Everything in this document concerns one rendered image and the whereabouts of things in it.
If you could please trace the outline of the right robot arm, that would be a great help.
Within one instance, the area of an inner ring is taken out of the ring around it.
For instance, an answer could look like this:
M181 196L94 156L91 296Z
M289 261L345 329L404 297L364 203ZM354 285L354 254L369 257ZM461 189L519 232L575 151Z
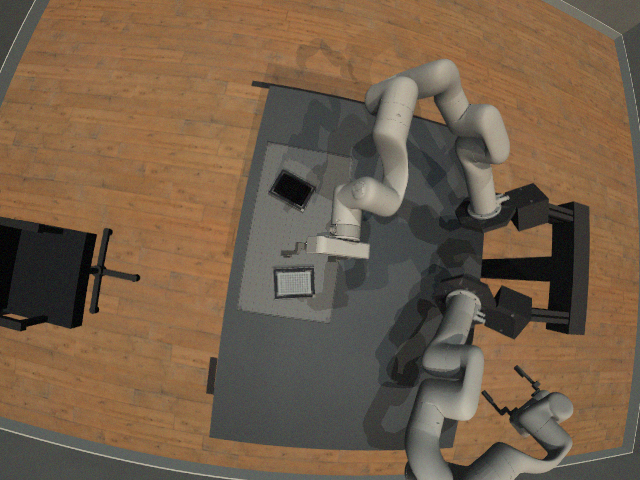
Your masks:
M367 111L376 116L371 136L383 164L382 183L361 177L337 185L329 235L360 238L362 210L383 217L397 212L408 183L406 141L416 102L432 96L450 132L458 136L455 153L469 195L468 214L480 220L496 216L501 203L509 200L508 195L495 194L490 165L505 162L510 153L499 110L490 104L469 104L458 68L449 59L435 60L387 79L372 85L365 95Z

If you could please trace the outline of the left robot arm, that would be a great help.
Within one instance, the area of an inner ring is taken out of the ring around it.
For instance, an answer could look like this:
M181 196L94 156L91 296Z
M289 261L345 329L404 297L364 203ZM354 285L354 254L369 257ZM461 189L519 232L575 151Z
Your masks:
M470 420L478 407L484 355L478 346L465 342L472 320L483 324L486 321L480 317L485 314L480 312L479 298L470 291L453 290L445 302L448 306L436 334L423 351L421 363L432 376L459 380L421 382L405 432L406 480L514 480L522 472L550 471L567 455L573 443L559 425L572 416L573 404L559 392L525 406L517 415L518 422L547 451L544 459L496 442L469 466L444 460L439 446L444 417Z

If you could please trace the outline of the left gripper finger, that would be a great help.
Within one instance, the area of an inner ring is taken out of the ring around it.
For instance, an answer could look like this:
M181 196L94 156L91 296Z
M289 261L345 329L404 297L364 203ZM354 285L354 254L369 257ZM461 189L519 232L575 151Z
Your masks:
M491 398L491 396L490 396L490 395L489 395L485 390L483 390L483 391L481 392L481 394L482 394L482 395L487 399L487 401L488 401L489 403L491 403L491 405L496 409L496 411L497 411L501 416L503 416L505 413L508 413L508 415L512 416L512 414L513 414L516 410L518 410L518 408L516 407L516 408L514 408L512 411L510 411L506 406L505 406L503 409L501 409L501 410L500 410L500 409L498 408L498 406L493 402L493 399Z
M523 378L525 377L531 384L532 387L536 390L531 396L535 396L539 391L541 391L538 387L541 385L538 381L534 382L518 365L514 367L514 370Z

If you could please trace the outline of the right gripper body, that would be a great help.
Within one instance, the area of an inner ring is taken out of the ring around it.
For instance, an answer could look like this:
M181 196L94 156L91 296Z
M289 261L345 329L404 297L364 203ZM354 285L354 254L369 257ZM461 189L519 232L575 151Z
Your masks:
M309 236L306 253L368 259L370 244L358 241L360 238L351 236Z

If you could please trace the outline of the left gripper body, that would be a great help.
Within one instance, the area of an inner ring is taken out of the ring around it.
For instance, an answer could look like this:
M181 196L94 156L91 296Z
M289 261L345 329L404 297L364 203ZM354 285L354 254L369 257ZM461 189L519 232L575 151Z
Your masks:
M539 401L540 399L542 399L543 397L547 396L550 392L547 390L541 390L539 391L534 397L532 397L528 402L526 402L523 406L521 406L518 410L516 410L512 416L510 416L509 421L511 423L511 425L516 429L516 431L523 437L528 437L530 436L530 434L524 429L524 427L518 422L517 420L517 415L519 413L519 411L524 408L527 405L531 405L537 401Z

